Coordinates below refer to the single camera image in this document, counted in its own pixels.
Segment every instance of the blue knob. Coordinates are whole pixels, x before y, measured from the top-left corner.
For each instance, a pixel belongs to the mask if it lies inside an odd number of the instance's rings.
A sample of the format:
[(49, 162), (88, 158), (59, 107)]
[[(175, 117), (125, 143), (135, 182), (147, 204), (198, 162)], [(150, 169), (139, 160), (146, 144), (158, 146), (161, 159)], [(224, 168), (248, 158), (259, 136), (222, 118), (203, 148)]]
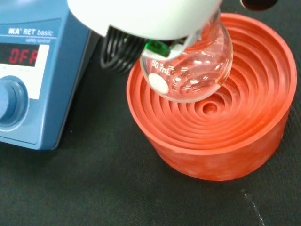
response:
[(16, 108), (16, 93), (7, 81), (0, 81), (0, 121), (8, 120)]
[(0, 79), (0, 129), (11, 128), (24, 118), (28, 95), (24, 84), (12, 79)]

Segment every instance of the concentric rings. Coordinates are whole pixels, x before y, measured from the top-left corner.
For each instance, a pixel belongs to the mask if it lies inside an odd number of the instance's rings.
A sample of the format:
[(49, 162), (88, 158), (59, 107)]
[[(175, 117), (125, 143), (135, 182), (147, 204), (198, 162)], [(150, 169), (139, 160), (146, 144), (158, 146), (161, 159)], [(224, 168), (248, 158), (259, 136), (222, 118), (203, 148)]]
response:
[(233, 43), (231, 73), (205, 100), (161, 98), (132, 69), (127, 98), (134, 120), (162, 159), (192, 177), (224, 181), (245, 176), (274, 153), (296, 91), (297, 70), (284, 40), (254, 19), (222, 14)]

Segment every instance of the digital display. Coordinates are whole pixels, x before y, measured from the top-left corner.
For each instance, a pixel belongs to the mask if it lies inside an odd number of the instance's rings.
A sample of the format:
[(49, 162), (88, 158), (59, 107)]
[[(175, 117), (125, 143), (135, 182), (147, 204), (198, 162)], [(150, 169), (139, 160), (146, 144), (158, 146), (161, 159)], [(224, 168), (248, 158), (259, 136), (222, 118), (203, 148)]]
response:
[(39, 45), (0, 43), (0, 64), (34, 67)]

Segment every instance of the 50 ml marking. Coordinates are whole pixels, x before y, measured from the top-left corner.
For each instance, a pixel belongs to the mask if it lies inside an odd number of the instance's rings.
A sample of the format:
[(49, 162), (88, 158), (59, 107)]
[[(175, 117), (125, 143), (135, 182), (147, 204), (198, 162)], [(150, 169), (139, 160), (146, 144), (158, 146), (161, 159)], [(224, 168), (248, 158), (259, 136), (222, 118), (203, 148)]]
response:
[(164, 74), (167, 74), (167, 75), (170, 75), (170, 73), (169, 73), (169, 69), (170, 69), (170, 68), (168, 68), (168, 69), (164, 68), (163, 65), (162, 65), (162, 64), (159, 64), (158, 61), (153, 60), (153, 61), (151, 62), (151, 65), (152, 65), (153, 67), (155, 67), (156, 69), (158, 69), (158, 68), (159, 68), (159, 65), (160, 65), (160, 72), (162, 72), (162, 73), (164, 73)]

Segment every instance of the black tabletop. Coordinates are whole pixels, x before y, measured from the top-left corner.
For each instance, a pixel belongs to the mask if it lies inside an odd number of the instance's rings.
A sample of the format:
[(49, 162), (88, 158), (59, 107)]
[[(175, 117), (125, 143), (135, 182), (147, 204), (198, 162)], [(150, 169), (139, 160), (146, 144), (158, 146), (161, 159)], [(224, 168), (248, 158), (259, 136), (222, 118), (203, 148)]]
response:
[[(271, 26), (301, 70), (299, 0), (256, 13), (225, 0), (221, 9)], [(130, 114), (126, 82), (103, 73), (95, 54), (57, 151), (0, 144), (1, 226), (301, 225), (300, 81), (276, 153), (223, 183), (190, 178), (161, 160)]]

